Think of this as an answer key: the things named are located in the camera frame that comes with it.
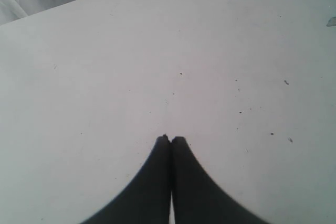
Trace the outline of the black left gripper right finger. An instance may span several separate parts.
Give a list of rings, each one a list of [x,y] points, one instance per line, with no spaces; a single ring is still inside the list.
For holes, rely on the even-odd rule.
[[[176,223],[266,223],[211,179],[184,137],[172,140],[171,153]]]

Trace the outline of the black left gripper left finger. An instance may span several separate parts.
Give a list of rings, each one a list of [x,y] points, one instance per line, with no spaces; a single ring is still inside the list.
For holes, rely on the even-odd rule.
[[[111,202],[84,223],[169,223],[171,142],[159,136],[146,162]]]

